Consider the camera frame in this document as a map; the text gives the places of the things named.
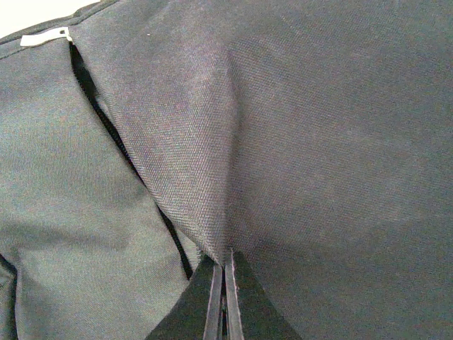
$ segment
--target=gray fabric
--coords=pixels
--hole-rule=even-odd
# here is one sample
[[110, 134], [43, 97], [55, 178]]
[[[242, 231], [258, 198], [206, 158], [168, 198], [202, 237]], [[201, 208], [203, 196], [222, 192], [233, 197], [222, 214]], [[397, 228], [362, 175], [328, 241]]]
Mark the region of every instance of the gray fabric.
[[[18, 271], [16, 287], [0, 268], [0, 339], [14, 339], [14, 315], [21, 340], [144, 339], [187, 280], [81, 92], [68, 42], [3, 59], [0, 79], [0, 254]], [[195, 267], [195, 245], [182, 243]]]

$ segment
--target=garment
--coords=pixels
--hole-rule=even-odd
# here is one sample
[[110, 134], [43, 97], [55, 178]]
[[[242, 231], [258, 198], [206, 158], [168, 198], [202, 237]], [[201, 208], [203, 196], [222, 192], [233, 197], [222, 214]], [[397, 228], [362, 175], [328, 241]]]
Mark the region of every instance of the garment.
[[452, 13], [119, 0], [3, 39], [0, 339], [145, 339], [190, 283], [159, 209], [306, 339], [451, 339]]

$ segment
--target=black zipper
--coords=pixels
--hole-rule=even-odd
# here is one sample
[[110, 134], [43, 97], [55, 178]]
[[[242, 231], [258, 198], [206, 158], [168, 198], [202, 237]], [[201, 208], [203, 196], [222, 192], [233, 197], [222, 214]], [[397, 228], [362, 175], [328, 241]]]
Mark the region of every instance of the black zipper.
[[[140, 181], [144, 184], [142, 177], [140, 177], [137, 169], [135, 168], [134, 164], [132, 163], [132, 160], [130, 159], [129, 154], [127, 153], [126, 146], [121, 140], [120, 133], [100, 107], [98, 100], [96, 99], [96, 97], [99, 96], [96, 85], [94, 84], [93, 79], [91, 78], [91, 75], [87, 70], [86, 65], [84, 64], [84, 60], [80, 55], [79, 50], [77, 49], [76, 45], [74, 45], [72, 42], [69, 43], [69, 53], [71, 55], [72, 71], [79, 83], [80, 88], [85, 93], [85, 96], [90, 102], [91, 107], [94, 109], [94, 112], [96, 112], [96, 115], [101, 120], [108, 134], [112, 137], [113, 141], [115, 142], [118, 149], [121, 151], [124, 158], [126, 158], [127, 163], [130, 165], [130, 167], [135, 172]], [[176, 229], [173, 226], [173, 223], [170, 221], [170, 219], [162, 212], [161, 208], [157, 204], [156, 206], [159, 210], [162, 220], [165, 223], [165, 226], [167, 227], [168, 232], [170, 232], [171, 238], [173, 239], [176, 248], [178, 249], [181, 263], [183, 265], [183, 269], [185, 272], [185, 276], [187, 277], [188, 280], [190, 280], [193, 274], [192, 266], [190, 265], [187, 254], [185, 253], [183, 245], [179, 240], [178, 234], [176, 233]]]

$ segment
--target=open zipper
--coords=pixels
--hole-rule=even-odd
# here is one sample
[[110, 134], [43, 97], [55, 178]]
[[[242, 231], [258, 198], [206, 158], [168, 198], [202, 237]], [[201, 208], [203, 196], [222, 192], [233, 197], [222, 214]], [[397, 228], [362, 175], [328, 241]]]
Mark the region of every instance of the open zipper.
[[[100, 98], [100, 94], [98, 92], [98, 89], [96, 88], [96, 85], [94, 84], [93, 79], [91, 78], [91, 75], [90, 75], [88, 69], [86, 68], [86, 65], [84, 63], [84, 60], [83, 60], [79, 50], [77, 49], [76, 45], [74, 44], [74, 42], [69, 34], [69, 28], [68, 27], [59, 27], [59, 28], [54, 28], [52, 30], [48, 30], [44, 33], [36, 34], [36, 35], [23, 35], [22, 39], [21, 39], [21, 46], [23, 46], [23, 47], [39, 46], [39, 45], [47, 43], [51, 40], [60, 39], [60, 38], [66, 38], [69, 42], [69, 54], [71, 55], [71, 67], [72, 67], [74, 76], [76, 77], [77, 82], [79, 83], [80, 88], [84, 92], [86, 98], [88, 99], [89, 103], [91, 104], [91, 107], [93, 108], [94, 112], [99, 117], [99, 119], [101, 120], [101, 122], [104, 125], [105, 129], [107, 130], [108, 134], [112, 137], [117, 148], [121, 151], [123, 157], [126, 158], [127, 163], [129, 164], [131, 169], [135, 172], [135, 174], [137, 175], [139, 180], [144, 185], [144, 182], [143, 182], [141, 176], [139, 175], [134, 164], [132, 163], [132, 160], [126, 150], [126, 146], [124, 145], [124, 143], [121, 140], [120, 133], [118, 132], [116, 127], [112, 124], [110, 119], [105, 114], [104, 110], [99, 105], [97, 98]], [[185, 253], [183, 245], [181, 244], [181, 242], [179, 240], [176, 229], [175, 229], [173, 223], [169, 220], [169, 218], [161, 210], [161, 208], [157, 204], [156, 204], [156, 206], [159, 210], [159, 214], [161, 215], [162, 220], [165, 223], [165, 226], [167, 227], [168, 232], [171, 235], [171, 238], [173, 239], [173, 242], [176, 245], [176, 248], [178, 249], [178, 252], [180, 254], [181, 263], [183, 265], [183, 269], [185, 272], [185, 276], [188, 280], [190, 280], [190, 277], [192, 277], [192, 274], [193, 274], [192, 266], [190, 265], [187, 254]]]

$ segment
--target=white tag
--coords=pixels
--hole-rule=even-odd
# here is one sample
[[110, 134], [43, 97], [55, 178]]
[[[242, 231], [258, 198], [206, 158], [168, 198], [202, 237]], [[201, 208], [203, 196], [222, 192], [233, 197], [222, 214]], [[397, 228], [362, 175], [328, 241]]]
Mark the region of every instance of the white tag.
[[22, 35], [21, 46], [38, 46], [58, 38], [66, 38], [68, 41], [72, 41], [68, 27], [54, 28], [35, 35]]

